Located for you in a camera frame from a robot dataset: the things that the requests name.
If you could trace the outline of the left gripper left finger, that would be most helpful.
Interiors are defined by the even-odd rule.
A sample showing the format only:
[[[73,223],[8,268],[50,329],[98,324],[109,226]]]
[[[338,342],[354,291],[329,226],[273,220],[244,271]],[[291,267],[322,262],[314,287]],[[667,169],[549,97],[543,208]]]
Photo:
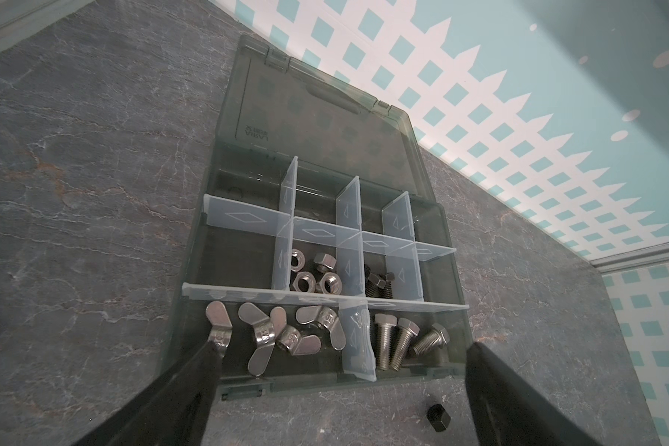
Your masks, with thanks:
[[[201,444],[221,365],[217,345],[204,342],[76,444]]]

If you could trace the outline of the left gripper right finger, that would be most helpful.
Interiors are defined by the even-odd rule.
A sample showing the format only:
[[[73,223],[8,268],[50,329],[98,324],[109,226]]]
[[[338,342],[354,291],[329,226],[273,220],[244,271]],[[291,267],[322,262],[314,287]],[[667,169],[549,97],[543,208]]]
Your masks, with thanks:
[[[466,351],[465,383],[481,445],[598,444],[481,343]]]

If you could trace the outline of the black nut top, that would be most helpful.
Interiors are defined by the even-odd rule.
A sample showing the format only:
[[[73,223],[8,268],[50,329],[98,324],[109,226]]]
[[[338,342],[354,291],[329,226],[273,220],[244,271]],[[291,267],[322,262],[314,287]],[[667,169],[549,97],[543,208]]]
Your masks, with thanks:
[[[451,416],[440,403],[437,403],[427,409],[427,420],[436,432],[444,432],[451,423]]]

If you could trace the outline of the silver wing nut left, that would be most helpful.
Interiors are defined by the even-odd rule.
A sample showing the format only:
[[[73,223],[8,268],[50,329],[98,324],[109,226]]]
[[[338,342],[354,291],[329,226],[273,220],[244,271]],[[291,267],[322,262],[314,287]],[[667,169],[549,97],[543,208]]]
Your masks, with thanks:
[[[206,306],[206,319],[211,323],[208,342],[224,357],[232,340],[232,321],[228,310],[221,301],[213,301]]]

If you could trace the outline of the silver wing nut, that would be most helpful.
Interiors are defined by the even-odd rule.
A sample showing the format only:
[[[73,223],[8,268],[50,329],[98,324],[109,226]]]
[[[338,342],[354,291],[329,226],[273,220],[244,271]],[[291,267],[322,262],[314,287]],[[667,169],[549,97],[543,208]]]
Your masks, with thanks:
[[[254,330],[256,349],[247,365],[249,374],[263,375],[275,349],[276,340],[287,325],[285,309],[275,307],[267,315],[255,304],[246,302],[239,308],[238,316]]]
[[[347,338],[340,318],[335,310],[325,306],[298,308],[295,320],[305,325],[303,332],[287,322],[284,308],[276,307],[269,314],[274,325],[276,346],[294,357],[310,356],[321,351],[321,335],[328,333],[330,346],[342,351]]]
[[[221,301],[213,301],[206,306],[206,319],[211,323],[208,342],[224,357],[232,340],[232,321],[228,310]]]

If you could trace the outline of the silver bolt right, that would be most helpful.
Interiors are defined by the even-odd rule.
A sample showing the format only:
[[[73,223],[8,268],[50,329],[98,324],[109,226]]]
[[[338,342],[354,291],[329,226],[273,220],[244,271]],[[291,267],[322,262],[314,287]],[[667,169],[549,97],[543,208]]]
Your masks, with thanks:
[[[421,336],[417,323],[389,313],[375,314],[374,330],[375,367],[379,371],[400,371],[408,356],[423,357],[451,341],[448,330],[439,323]]]

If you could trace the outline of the silver wing nut middle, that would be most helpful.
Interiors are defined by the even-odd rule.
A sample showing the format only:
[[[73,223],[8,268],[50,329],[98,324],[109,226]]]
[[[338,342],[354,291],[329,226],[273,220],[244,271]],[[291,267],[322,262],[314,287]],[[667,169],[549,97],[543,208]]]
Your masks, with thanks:
[[[287,325],[285,309],[275,307],[267,315],[255,304],[246,302],[239,308],[238,316],[254,330],[256,349],[247,365],[249,374],[263,375],[275,349],[276,340]]]

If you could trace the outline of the silver wing nut right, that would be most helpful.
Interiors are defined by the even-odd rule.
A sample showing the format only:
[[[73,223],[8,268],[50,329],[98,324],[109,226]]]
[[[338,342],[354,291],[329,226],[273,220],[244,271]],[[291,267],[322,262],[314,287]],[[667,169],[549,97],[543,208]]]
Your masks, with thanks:
[[[284,308],[276,307],[269,314],[274,325],[276,346],[294,357],[310,356],[321,351],[321,335],[328,333],[330,346],[342,351],[347,338],[340,318],[335,310],[325,306],[298,308],[295,320],[305,325],[303,332],[287,322]]]

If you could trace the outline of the black bolt right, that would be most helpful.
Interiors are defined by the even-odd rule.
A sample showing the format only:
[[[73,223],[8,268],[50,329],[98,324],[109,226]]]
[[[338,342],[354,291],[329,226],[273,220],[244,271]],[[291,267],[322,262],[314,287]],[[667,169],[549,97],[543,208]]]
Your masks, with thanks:
[[[393,286],[396,276],[393,272],[376,274],[366,271],[365,295],[366,297],[393,299]]]

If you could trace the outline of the silver hex nut group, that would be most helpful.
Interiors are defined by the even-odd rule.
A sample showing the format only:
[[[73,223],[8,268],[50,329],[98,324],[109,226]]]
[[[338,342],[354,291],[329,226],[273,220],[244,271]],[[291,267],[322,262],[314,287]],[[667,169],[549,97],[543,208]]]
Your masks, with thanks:
[[[307,260],[304,253],[293,248],[291,251],[291,284],[290,289],[300,293],[319,293],[340,295],[344,283],[336,273],[337,260],[328,253],[318,253],[307,271]]]

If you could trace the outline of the grey plastic organizer box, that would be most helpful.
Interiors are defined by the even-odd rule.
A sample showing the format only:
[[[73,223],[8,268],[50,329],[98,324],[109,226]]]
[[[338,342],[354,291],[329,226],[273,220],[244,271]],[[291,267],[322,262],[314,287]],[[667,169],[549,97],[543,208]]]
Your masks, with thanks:
[[[318,253],[336,260],[340,295],[290,289],[291,251],[306,270]],[[393,272],[393,299],[366,297],[366,271]],[[471,333],[446,213],[434,197],[408,115],[343,81],[243,36],[197,197],[161,366],[201,345],[206,306],[221,301],[232,321],[217,395],[232,401],[461,377]],[[263,375],[250,375],[253,328],[243,303],[267,315],[283,307],[335,310],[347,345],[321,335],[321,351],[275,349]],[[451,341],[400,371],[375,367],[374,316],[434,323]]]

